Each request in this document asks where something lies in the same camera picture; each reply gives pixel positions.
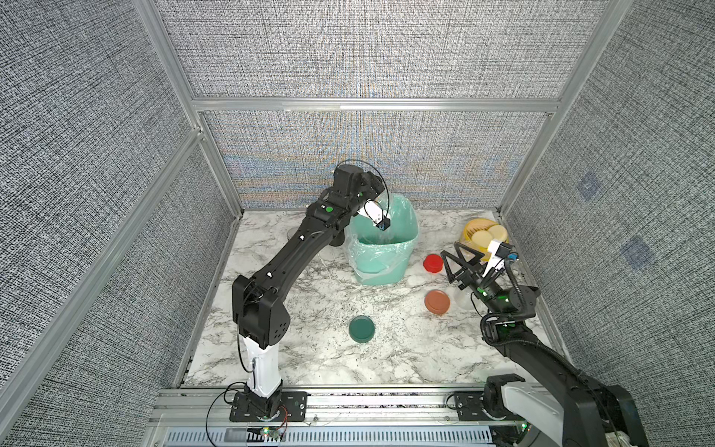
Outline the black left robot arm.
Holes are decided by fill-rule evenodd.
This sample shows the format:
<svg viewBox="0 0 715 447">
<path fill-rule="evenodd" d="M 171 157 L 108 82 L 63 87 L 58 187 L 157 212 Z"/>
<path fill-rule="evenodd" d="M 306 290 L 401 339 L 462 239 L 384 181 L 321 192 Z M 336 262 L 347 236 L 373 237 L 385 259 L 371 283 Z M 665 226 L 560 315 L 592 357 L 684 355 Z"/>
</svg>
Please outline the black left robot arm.
<svg viewBox="0 0 715 447">
<path fill-rule="evenodd" d="M 303 221 L 283 248 L 250 277 L 236 278 L 232 318 L 251 363 L 250 393 L 263 400 L 279 393 L 282 379 L 277 351 L 290 327 L 284 302 L 292 285 L 325 247 L 341 245 L 350 221 L 387 192 L 387 183 L 376 167 L 365 171 L 351 159 L 339 163 L 333 171 L 333 184 L 307 206 Z"/>
</svg>

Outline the red jar lid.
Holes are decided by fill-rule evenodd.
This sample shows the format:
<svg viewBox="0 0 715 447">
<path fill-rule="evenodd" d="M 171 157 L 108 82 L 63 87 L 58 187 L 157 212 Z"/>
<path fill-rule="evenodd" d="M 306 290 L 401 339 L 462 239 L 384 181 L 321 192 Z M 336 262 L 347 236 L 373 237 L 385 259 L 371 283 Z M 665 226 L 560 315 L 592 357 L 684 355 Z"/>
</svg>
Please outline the red jar lid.
<svg viewBox="0 0 715 447">
<path fill-rule="evenodd" d="M 430 253 L 423 262 L 424 269 L 432 274 L 441 273 L 444 268 L 444 262 L 440 255 Z"/>
</svg>

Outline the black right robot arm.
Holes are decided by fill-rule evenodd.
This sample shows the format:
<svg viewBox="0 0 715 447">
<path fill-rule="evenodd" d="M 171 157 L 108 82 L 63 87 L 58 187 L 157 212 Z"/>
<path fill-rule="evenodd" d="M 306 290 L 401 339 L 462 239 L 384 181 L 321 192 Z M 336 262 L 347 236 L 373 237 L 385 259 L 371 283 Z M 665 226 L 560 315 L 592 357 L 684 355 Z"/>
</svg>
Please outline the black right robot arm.
<svg viewBox="0 0 715 447">
<path fill-rule="evenodd" d="M 523 439 L 554 446 L 646 446 L 642 420 L 632 396 L 620 386 L 607 386 L 577 369 L 544 344 L 528 327 L 536 317 L 541 292 L 519 282 L 513 271 L 518 255 L 500 241 L 483 254 L 456 242 L 442 251 L 449 283 L 469 289 L 487 308 L 480 318 L 482 340 L 532 376 L 518 374 L 487 379 L 480 409 L 492 420 L 523 419 Z"/>
</svg>

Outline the green jar lid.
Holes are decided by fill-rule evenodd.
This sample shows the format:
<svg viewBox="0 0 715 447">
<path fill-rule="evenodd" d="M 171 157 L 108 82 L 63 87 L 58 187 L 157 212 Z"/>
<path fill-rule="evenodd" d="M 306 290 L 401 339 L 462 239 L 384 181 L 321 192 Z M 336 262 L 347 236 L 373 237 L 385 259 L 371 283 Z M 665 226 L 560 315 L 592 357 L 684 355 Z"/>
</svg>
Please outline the green jar lid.
<svg viewBox="0 0 715 447">
<path fill-rule="evenodd" d="M 357 316 L 350 320 L 348 325 L 350 338 L 359 344 L 370 342 L 375 335 L 375 325 L 370 317 Z"/>
</svg>

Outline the orange-lidded peanut jar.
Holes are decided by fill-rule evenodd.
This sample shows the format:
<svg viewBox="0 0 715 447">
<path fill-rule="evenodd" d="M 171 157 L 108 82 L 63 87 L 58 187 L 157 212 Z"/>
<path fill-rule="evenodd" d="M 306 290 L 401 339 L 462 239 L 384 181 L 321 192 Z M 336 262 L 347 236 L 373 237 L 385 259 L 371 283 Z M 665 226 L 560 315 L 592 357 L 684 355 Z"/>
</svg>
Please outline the orange-lidded peanut jar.
<svg viewBox="0 0 715 447">
<path fill-rule="evenodd" d="M 473 298 L 473 290 L 469 288 L 465 290 L 455 288 L 452 294 L 452 301 L 463 311 L 474 312 L 477 309 Z"/>
</svg>

